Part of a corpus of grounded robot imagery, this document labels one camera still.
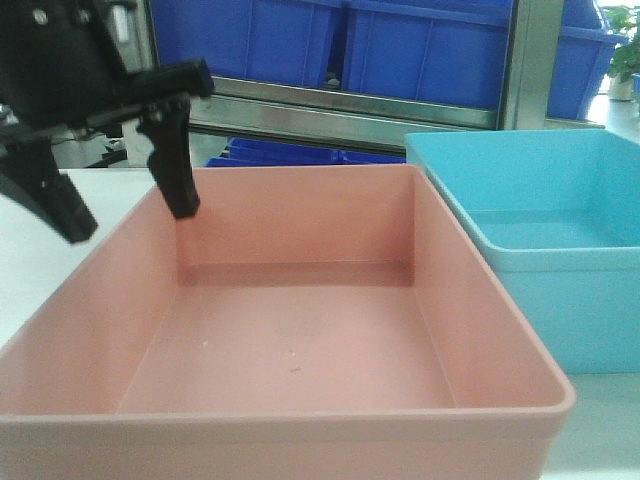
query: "white table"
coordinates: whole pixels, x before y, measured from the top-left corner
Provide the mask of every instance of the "white table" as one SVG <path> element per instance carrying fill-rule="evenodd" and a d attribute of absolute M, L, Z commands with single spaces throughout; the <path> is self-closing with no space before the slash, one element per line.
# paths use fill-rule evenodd
<path fill-rule="evenodd" d="M 69 246 L 0 196 L 0 346 L 153 185 L 144 169 L 72 170 L 100 227 Z M 577 375 L 578 404 L 552 448 L 544 480 L 640 480 L 640 373 Z"/>

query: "blue plastic bin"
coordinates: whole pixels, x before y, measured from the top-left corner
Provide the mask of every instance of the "blue plastic bin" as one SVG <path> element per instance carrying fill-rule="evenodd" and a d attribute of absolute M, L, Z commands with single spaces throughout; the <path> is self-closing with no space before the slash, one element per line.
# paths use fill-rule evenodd
<path fill-rule="evenodd" d="M 207 161 L 205 167 L 264 167 L 271 166 L 264 163 L 251 162 L 249 160 L 239 160 L 228 157 L 212 157 Z"/>
<path fill-rule="evenodd" d="M 340 151 L 340 163 L 343 165 L 367 165 L 374 163 L 406 163 L 404 157 L 392 157 L 375 153 Z"/>
<path fill-rule="evenodd" d="M 229 140 L 229 158 L 259 165 L 337 165 L 337 150 L 307 147 L 286 143 L 232 138 Z"/>
<path fill-rule="evenodd" d="M 427 8 L 456 9 L 456 3 L 467 3 L 484 6 L 513 7 L 513 0 L 413 0 L 414 5 Z M 562 25 L 567 27 L 601 29 L 606 17 L 596 0 L 564 0 Z"/>
<path fill-rule="evenodd" d="M 584 120 L 616 45 L 626 41 L 626 37 L 606 30 L 562 27 L 547 115 Z"/>
<path fill-rule="evenodd" d="M 495 110 L 510 14 L 498 2 L 351 0 L 343 88 Z M 595 18 L 600 29 L 562 27 L 551 117 L 584 120 L 616 44 L 625 40 L 591 14 L 582 23 L 593 26 Z"/>
<path fill-rule="evenodd" d="M 640 145 L 604 130 L 413 134 L 421 165 L 569 373 L 640 371 Z"/>
<path fill-rule="evenodd" d="M 351 0 L 343 89 L 497 108 L 509 10 Z"/>
<path fill-rule="evenodd" d="M 324 83 L 343 0 L 152 0 L 162 63 L 204 57 L 212 73 Z"/>

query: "bin rim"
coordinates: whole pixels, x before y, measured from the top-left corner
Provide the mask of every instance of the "bin rim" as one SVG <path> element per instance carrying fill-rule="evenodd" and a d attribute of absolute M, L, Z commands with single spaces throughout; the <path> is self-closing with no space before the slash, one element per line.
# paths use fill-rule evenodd
<path fill-rule="evenodd" d="M 467 8 L 464 10 L 445 10 L 439 8 L 419 7 L 414 5 L 387 3 L 374 0 L 351 0 L 348 8 L 391 15 L 409 17 L 433 18 L 437 20 L 449 20 L 463 23 L 475 23 L 495 27 L 506 27 L 509 23 L 509 10 L 492 6 L 486 13 L 479 13 Z"/>
<path fill-rule="evenodd" d="M 562 135 L 600 137 L 617 135 L 602 128 L 584 128 L 575 130 L 492 130 L 475 132 L 434 132 L 410 133 L 405 135 L 407 151 L 414 147 L 424 135 L 448 137 L 451 135 L 501 136 L 512 137 L 511 141 L 522 135 L 536 135 L 552 141 Z M 571 247 L 571 248 L 508 248 L 489 240 L 469 212 L 458 201 L 438 173 L 424 158 L 409 161 L 421 168 L 438 190 L 446 203 L 454 211 L 458 221 L 465 227 L 476 247 L 485 256 L 489 265 L 504 272 L 544 272 L 544 271 L 603 271 L 640 269 L 640 245 L 624 247 Z"/>
<path fill-rule="evenodd" d="M 297 2 L 292 2 L 288 0 L 289 3 L 311 3 L 314 5 L 322 5 L 325 7 L 334 7 L 334 8 L 342 8 L 345 5 L 345 0 L 297 0 Z"/>
<path fill-rule="evenodd" d="M 573 37 L 582 40 L 592 40 L 601 43 L 609 43 L 611 45 L 627 44 L 629 39 L 624 35 L 612 33 L 611 30 L 580 28 L 580 27 L 562 27 L 560 30 L 561 37 Z"/>

